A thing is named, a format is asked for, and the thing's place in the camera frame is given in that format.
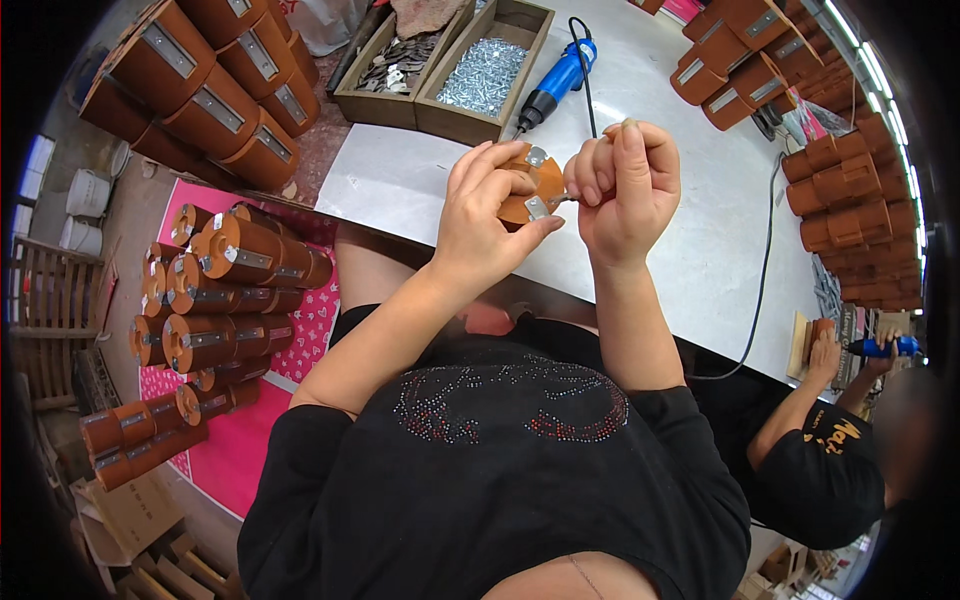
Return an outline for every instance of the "black shirt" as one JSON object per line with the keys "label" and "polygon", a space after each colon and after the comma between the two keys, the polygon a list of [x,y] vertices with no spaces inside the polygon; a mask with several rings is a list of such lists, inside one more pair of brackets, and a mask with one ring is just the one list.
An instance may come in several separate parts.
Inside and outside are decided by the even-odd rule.
{"label": "black shirt", "polygon": [[373,395],[356,422],[301,406],[271,433],[237,551],[261,598],[479,598],[579,551],[664,600],[727,600],[750,551],[743,494],[686,387],[471,336]]}
{"label": "black shirt", "polygon": [[694,391],[751,516],[815,550],[856,540],[884,511],[873,428],[817,400],[803,430],[781,437],[754,472],[747,446],[793,390],[744,379],[698,384]]}

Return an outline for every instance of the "power cord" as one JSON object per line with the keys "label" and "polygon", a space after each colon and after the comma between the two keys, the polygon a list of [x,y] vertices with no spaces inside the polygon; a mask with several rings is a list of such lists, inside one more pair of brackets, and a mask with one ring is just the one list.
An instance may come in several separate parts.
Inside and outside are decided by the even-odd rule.
{"label": "power cord", "polygon": [[687,375],[687,379],[697,381],[716,381],[726,379],[735,372],[740,371],[740,367],[747,362],[747,356],[750,354],[750,348],[754,345],[756,336],[756,322],[760,319],[760,306],[763,304],[763,288],[767,282],[767,265],[770,263],[770,245],[774,234],[774,181],[777,180],[777,173],[780,171],[780,163],[786,157],[783,152],[777,154],[777,164],[774,165],[774,172],[770,174],[770,212],[767,215],[767,247],[763,251],[763,267],[760,269],[760,287],[756,292],[756,310],[754,311],[754,324],[750,326],[750,338],[747,339],[747,347],[743,350],[743,358],[736,364],[736,367],[722,375]]}
{"label": "power cord", "polygon": [[584,86],[587,88],[587,111],[590,114],[590,131],[593,133],[593,137],[596,137],[597,124],[593,119],[593,99],[590,97],[590,78],[587,70],[587,61],[584,59],[584,51],[580,49],[580,44],[577,43],[580,41],[580,38],[578,38],[576,32],[573,31],[574,21],[580,23],[580,26],[584,28],[584,37],[586,39],[593,39],[593,36],[590,35],[590,29],[587,27],[587,23],[584,23],[582,20],[580,20],[580,17],[571,16],[566,22],[566,25],[570,28],[570,35],[573,36],[573,45],[577,48],[577,57],[580,59],[580,68],[584,72]]}

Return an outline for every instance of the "wooden crate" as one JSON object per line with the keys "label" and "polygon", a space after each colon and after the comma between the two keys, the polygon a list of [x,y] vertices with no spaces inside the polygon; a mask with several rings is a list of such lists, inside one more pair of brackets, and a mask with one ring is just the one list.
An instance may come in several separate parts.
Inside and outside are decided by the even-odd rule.
{"label": "wooden crate", "polygon": [[100,257],[13,238],[5,290],[13,363],[26,373],[37,410],[74,403],[72,355],[97,336],[93,313],[103,270]]}
{"label": "wooden crate", "polygon": [[415,130],[417,119],[414,113],[414,98],[423,89],[430,73],[436,68],[441,58],[449,49],[457,36],[466,28],[473,18],[474,0],[460,9],[446,26],[430,58],[420,71],[420,78],[410,94],[385,94],[383,92],[369,92],[354,89],[360,81],[360,76],[370,66],[373,59],[384,46],[390,43],[396,34],[396,13],[392,13],[387,20],[376,30],[367,45],[357,56],[344,78],[333,92],[333,99],[340,107],[344,117],[351,123],[370,123],[385,127],[398,127],[405,130]]}
{"label": "wooden crate", "polygon": [[[440,64],[434,69],[426,85],[417,94],[414,109],[417,129],[463,144],[475,146],[488,139],[500,139],[507,127],[514,105],[519,99],[523,84],[530,75],[540,48],[546,41],[553,22],[554,12],[521,0],[491,0],[460,34]],[[501,37],[523,46],[529,52],[514,80],[499,115],[495,118],[437,102],[437,94],[443,89],[446,79],[457,66],[467,49],[481,37]]]}

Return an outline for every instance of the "white table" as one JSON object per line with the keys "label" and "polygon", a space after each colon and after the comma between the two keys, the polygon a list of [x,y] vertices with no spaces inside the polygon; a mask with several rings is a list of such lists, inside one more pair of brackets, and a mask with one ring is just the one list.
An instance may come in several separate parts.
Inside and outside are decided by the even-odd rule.
{"label": "white table", "polygon": [[[739,360],[756,307],[766,239],[769,179],[782,143],[771,143],[748,119],[716,130],[699,107],[670,87],[677,60],[690,47],[664,14],[651,17],[623,0],[585,8],[572,0],[540,0],[557,12],[519,105],[570,40],[566,20],[579,15],[597,44],[590,73],[597,130],[630,115],[673,133],[680,148],[684,192],[680,208],[650,255],[650,269],[671,330],[693,344]],[[507,130],[506,136],[513,134]],[[524,139],[561,165],[590,136],[584,93],[568,94]],[[315,210],[433,246],[449,168],[467,147],[419,132],[355,125],[320,190]],[[777,196],[786,185],[782,176]],[[557,214],[567,223],[516,270],[544,285],[594,301],[587,250],[577,233],[577,207]],[[781,381],[793,313],[820,315],[810,255],[800,219],[786,202],[774,214],[766,296],[747,366]],[[562,261],[553,260],[557,255]]]}

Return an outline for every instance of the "forearm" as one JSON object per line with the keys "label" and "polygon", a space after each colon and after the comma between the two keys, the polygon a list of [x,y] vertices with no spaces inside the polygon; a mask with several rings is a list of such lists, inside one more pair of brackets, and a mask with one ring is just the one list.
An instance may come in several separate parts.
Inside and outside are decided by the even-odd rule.
{"label": "forearm", "polygon": [[649,270],[624,273],[594,265],[593,281],[600,352],[613,382],[628,393],[685,385]]}
{"label": "forearm", "polygon": [[416,272],[310,370],[290,407],[320,404],[358,415],[385,383],[413,365],[469,299]]}
{"label": "forearm", "polygon": [[784,434],[804,428],[806,415],[825,387],[826,384],[819,377],[808,377],[780,403],[747,446],[747,459],[754,470],[760,467],[767,453]]}
{"label": "forearm", "polygon": [[863,410],[863,402],[867,399],[867,394],[874,388],[877,377],[875,372],[864,366],[847,385],[844,393],[837,398],[836,405],[852,415],[859,415]]}

